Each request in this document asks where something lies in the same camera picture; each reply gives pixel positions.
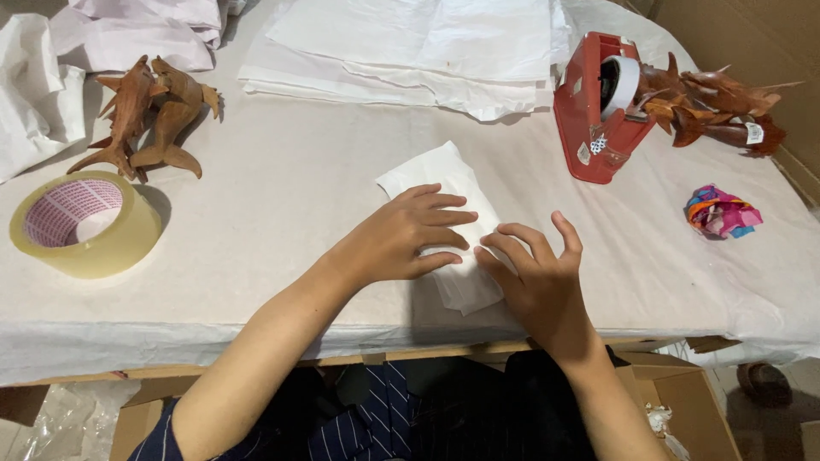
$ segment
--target clear plastic wrap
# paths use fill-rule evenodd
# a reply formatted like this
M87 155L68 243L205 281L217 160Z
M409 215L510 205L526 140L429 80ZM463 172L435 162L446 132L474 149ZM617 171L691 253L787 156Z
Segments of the clear plastic wrap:
M52 385L28 440L9 461L107 461L120 407L141 381L92 381Z

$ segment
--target tape roll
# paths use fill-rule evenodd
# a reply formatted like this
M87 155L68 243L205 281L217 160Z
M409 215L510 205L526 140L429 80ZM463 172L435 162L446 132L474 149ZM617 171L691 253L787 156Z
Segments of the tape roll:
M601 61L601 121L632 104L639 80L640 64L636 59L616 55Z
M106 171L79 171L40 186L9 224L17 249L83 279L135 265L160 232L159 215L148 201Z

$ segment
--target colorful fabric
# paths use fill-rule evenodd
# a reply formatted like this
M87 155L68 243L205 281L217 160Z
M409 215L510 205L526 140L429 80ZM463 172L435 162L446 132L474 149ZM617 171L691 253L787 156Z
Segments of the colorful fabric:
M763 224L760 211L714 184L705 185L692 194L686 204L686 218L701 233L723 239L739 239L754 232L756 225Z

